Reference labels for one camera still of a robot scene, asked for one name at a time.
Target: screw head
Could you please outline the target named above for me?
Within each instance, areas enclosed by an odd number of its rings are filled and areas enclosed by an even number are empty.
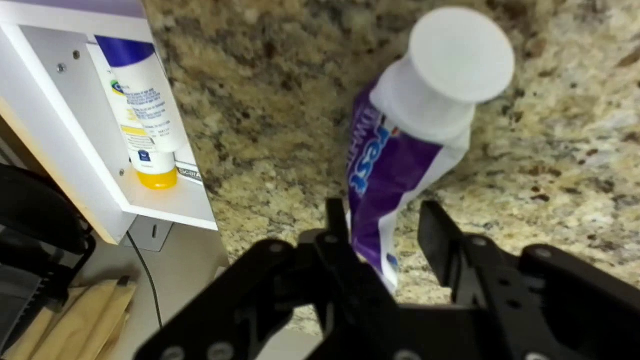
[[[184,360],[184,350],[181,347],[168,347],[160,356],[160,360]]]
[[[474,244],[475,246],[486,246],[486,240],[483,238],[472,238],[471,239],[471,243]]]
[[[269,247],[269,251],[271,252],[281,252],[282,249],[284,249],[284,246],[282,246],[282,244],[271,244],[271,246]]]
[[[537,352],[530,352],[524,356],[524,360],[550,360],[547,356]]]
[[[207,360],[231,360],[233,358],[234,347],[230,343],[215,343],[207,350]]]
[[[547,249],[536,249],[536,255],[541,258],[551,258],[551,251]]]
[[[396,352],[394,360],[421,360],[421,358],[411,350],[402,349]]]
[[[330,243],[330,244],[335,244],[338,242],[338,238],[336,238],[334,235],[327,235],[324,237],[325,242]]]

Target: granite countertop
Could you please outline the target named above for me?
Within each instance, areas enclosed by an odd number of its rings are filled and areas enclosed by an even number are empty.
[[[640,3],[636,0],[144,0],[232,259],[295,241],[345,196],[355,94],[437,6],[494,18],[512,86],[478,107],[462,163],[401,213],[401,302],[443,303],[415,241],[419,202],[518,253],[549,243],[640,286]],[[317,332],[309,311],[293,327]]]

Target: floor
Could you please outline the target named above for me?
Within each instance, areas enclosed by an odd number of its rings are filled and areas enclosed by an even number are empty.
[[[216,272],[228,266],[227,253],[217,232],[175,224],[161,252],[142,251],[154,278],[163,321],[213,281]],[[130,275],[138,282],[131,316],[112,360],[132,359],[136,349],[157,331],[151,287],[140,261],[130,247],[98,241],[78,283]],[[258,360],[300,360],[317,346],[320,338],[295,331],[282,331],[263,350]]]

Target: yellow bottle cap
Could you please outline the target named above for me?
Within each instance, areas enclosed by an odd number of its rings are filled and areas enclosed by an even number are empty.
[[[164,174],[150,175],[139,171],[137,173],[142,185],[153,190],[169,189],[178,182],[178,170],[176,168]]]

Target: wire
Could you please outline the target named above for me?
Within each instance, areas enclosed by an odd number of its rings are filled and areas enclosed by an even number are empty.
[[[128,231],[127,231],[127,237],[129,238],[129,241],[131,241],[131,245],[133,246],[133,249],[136,251],[136,254],[138,254],[138,257],[140,258],[140,262],[142,263],[142,267],[145,268],[145,272],[147,273],[147,277],[149,278],[149,283],[151,284],[151,291],[153,291],[154,293],[154,302],[156,302],[156,314],[158,315],[158,325],[160,325],[160,329],[162,329],[163,325],[162,325],[162,316],[160,315],[160,303],[158,303],[158,293],[156,292],[156,285],[154,284],[154,278],[151,276],[151,272],[147,267],[147,263],[145,262],[145,259],[142,257],[142,254],[140,253],[140,249],[138,249],[136,242],[133,241],[133,238],[131,237],[131,234],[129,234]]]

